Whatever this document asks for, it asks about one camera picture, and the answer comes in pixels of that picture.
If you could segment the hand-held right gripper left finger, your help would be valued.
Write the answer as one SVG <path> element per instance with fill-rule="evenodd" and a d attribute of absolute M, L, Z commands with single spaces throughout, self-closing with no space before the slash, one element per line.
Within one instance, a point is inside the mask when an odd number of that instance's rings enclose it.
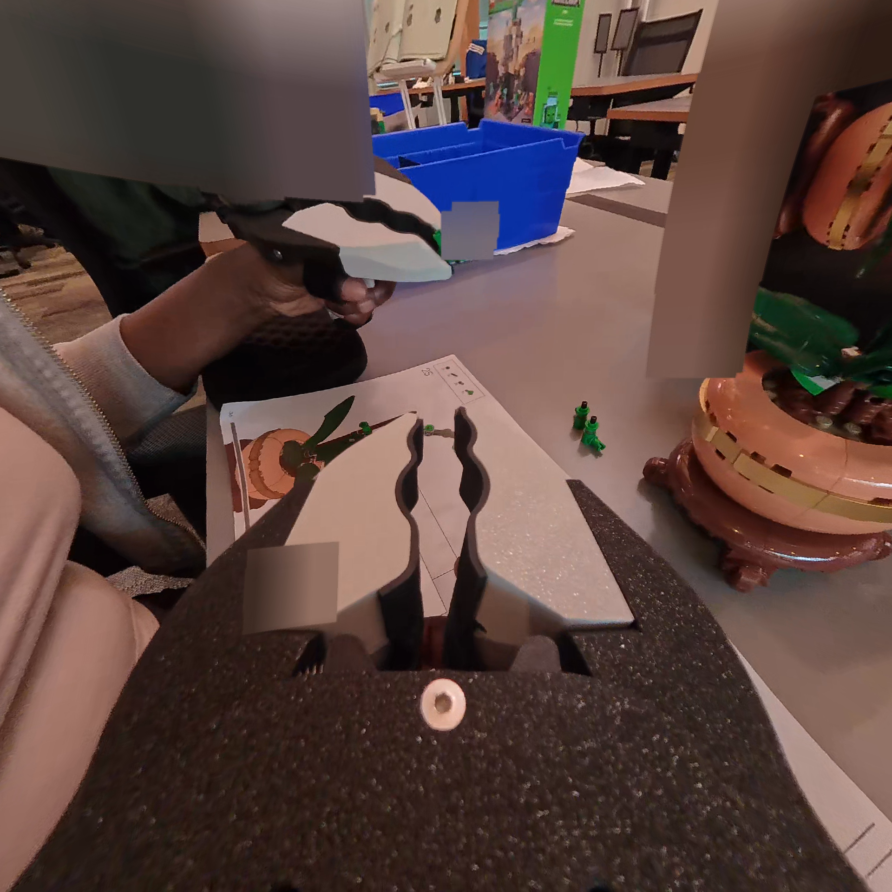
<path fill-rule="evenodd" d="M 284 545 L 248 552 L 244 634 L 299 630 L 357 638 L 370 656 L 418 656 L 418 465 L 423 430 L 395 418 L 322 470 Z"/>

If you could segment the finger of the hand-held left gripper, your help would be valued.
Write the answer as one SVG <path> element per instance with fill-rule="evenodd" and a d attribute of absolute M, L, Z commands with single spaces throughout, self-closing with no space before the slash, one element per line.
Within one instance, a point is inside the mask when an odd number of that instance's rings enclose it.
<path fill-rule="evenodd" d="M 334 247 L 344 272 L 365 280 L 395 283 L 444 281 L 452 266 L 415 234 L 398 233 L 380 222 L 361 222 L 343 207 L 323 203 L 298 210 L 283 227 Z"/>
<path fill-rule="evenodd" d="M 406 179 L 374 173 L 373 208 L 375 241 L 440 238 L 440 210 Z"/>

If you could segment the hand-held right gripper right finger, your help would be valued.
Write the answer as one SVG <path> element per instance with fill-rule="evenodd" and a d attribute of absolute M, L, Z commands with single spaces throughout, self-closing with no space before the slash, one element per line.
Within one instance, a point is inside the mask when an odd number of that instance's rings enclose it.
<path fill-rule="evenodd" d="M 563 471 L 498 407 L 454 419 L 469 511 L 444 631 L 444 663 L 502 671 L 529 642 L 624 630 L 635 617 Z"/>

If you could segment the brick orchid pot model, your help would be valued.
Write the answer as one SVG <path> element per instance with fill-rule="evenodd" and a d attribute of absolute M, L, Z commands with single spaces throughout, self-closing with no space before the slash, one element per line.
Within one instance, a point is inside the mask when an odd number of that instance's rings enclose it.
<path fill-rule="evenodd" d="M 890 323 L 760 289 L 742 371 L 709 377 L 687 439 L 643 480 L 721 545 L 740 592 L 780 569 L 834 573 L 890 556 Z"/>

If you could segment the person's left forearm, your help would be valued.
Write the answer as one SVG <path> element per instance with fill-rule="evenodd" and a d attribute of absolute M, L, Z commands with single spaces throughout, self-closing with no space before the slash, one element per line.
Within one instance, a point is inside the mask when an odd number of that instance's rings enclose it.
<path fill-rule="evenodd" d="M 120 334 L 123 314 L 83 336 L 53 346 L 122 441 L 137 440 L 195 396 L 154 379 L 133 357 Z"/>

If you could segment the person's left hand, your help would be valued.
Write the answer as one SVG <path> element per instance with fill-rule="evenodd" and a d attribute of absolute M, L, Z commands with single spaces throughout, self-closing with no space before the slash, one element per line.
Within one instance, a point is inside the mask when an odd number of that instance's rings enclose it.
<path fill-rule="evenodd" d="M 340 302 L 311 296 L 302 267 L 277 266 L 249 244 L 217 254 L 163 294 L 121 318 L 119 333 L 140 366 L 165 387 L 188 394 L 203 369 L 271 320 L 321 310 L 366 323 L 394 294 L 394 282 L 347 277 Z"/>

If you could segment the blue plastic bin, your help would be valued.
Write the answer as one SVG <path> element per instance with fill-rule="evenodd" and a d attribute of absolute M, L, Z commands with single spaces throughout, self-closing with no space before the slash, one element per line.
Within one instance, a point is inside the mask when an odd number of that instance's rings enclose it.
<path fill-rule="evenodd" d="M 484 119 L 377 135 L 373 154 L 441 211 L 497 203 L 497 250 L 554 234 L 583 135 Z"/>

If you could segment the instruction booklet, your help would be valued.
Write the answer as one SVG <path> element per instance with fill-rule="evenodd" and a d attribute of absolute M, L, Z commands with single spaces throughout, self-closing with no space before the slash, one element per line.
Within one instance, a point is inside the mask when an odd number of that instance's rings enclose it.
<path fill-rule="evenodd" d="M 511 433 L 529 437 L 455 356 L 374 380 L 273 400 L 229 402 L 217 412 L 232 492 L 232 540 L 351 446 L 406 413 L 426 440 L 418 475 L 420 586 L 426 617 L 445 619 L 469 511 L 460 494 L 454 419 L 461 407 L 498 407 Z"/>

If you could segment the dark green garment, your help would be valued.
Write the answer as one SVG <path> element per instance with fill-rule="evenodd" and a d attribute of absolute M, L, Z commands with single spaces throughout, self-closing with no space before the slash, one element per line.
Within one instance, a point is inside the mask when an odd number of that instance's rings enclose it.
<path fill-rule="evenodd" d="M 146 306 L 206 260 L 211 197 L 183 186 L 48 168 L 61 199 L 52 232 L 90 275 L 113 318 Z"/>

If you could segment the white paper sheet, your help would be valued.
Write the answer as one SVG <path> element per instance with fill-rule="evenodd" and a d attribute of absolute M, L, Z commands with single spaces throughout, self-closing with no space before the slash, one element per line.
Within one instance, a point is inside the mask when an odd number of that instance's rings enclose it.
<path fill-rule="evenodd" d="M 644 185 L 643 179 L 632 174 L 616 171 L 603 164 L 592 164 L 577 158 L 574 160 L 572 175 L 565 190 L 567 198 L 596 191 L 611 190 Z"/>
<path fill-rule="evenodd" d="M 519 251 L 529 250 L 532 248 L 552 246 L 554 244 L 562 243 L 563 241 L 573 237 L 574 235 L 575 235 L 574 229 L 571 229 L 568 227 L 563 227 L 563 226 L 558 226 L 557 231 L 550 236 L 546 236 L 546 237 L 543 237 L 543 238 L 540 238 L 540 239 L 537 239 L 534 241 L 530 241 L 527 243 L 522 243 L 522 244 L 519 244 L 514 247 L 496 250 L 494 252 L 494 257 L 500 257 L 500 256 L 503 257 L 503 256 L 507 256 L 510 254 L 517 253 Z"/>

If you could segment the pale green chair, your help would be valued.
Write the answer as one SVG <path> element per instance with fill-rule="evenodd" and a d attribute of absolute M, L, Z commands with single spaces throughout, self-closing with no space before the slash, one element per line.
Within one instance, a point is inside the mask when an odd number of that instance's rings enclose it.
<path fill-rule="evenodd" d="M 375 87 L 465 73 L 479 31 L 477 1 L 374 2 L 367 73 Z"/>

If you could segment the green toy set box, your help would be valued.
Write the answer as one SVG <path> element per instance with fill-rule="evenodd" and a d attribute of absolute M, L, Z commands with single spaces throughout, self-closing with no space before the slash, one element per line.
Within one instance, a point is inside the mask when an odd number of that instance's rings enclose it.
<path fill-rule="evenodd" d="M 489 3 L 486 119 L 564 128 L 583 1 Z"/>

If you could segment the wooden table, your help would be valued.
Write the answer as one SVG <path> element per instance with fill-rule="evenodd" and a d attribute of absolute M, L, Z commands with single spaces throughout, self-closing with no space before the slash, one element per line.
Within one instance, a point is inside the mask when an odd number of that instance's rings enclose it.
<path fill-rule="evenodd" d="M 614 76 L 598 79 L 592 85 L 575 85 L 571 90 L 570 108 L 565 128 L 577 130 L 579 122 L 606 119 L 617 105 L 642 105 L 674 99 L 696 84 L 697 72 L 663 73 L 636 76 Z"/>
<path fill-rule="evenodd" d="M 682 148 L 692 98 L 687 93 L 612 109 L 608 113 L 610 125 L 623 125 L 625 130 L 607 145 L 605 163 L 637 176 L 641 165 L 650 162 L 649 176 L 668 180 Z"/>

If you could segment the black office chair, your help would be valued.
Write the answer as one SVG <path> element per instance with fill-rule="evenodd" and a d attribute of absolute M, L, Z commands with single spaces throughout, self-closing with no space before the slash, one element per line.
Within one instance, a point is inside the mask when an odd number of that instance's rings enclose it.
<path fill-rule="evenodd" d="M 700 9 L 637 25 L 623 57 L 621 76 L 681 73 L 702 14 Z"/>

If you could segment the person's pale pink garment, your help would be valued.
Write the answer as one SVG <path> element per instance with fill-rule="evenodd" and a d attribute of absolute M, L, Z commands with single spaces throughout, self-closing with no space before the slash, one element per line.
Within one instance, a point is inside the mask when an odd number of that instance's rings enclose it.
<path fill-rule="evenodd" d="M 57 451 L 1 412 L 1 887 L 75 796 L 159 624 L 69 561 L 81 493 Z"/>

